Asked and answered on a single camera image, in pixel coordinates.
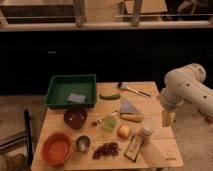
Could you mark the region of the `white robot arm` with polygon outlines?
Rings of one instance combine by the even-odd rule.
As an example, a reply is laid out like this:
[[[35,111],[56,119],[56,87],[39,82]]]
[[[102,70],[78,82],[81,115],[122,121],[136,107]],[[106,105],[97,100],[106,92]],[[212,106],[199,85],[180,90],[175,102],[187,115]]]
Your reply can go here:
[[[159,94],[159,101],[163,107],[163,127],[172,125],[174,110],[185,101],[196,105],[202,113],[213,119],[213,89],[203,84],[205,79],[206,71],[197,63],[173,69],[165,75],[165,87]]]

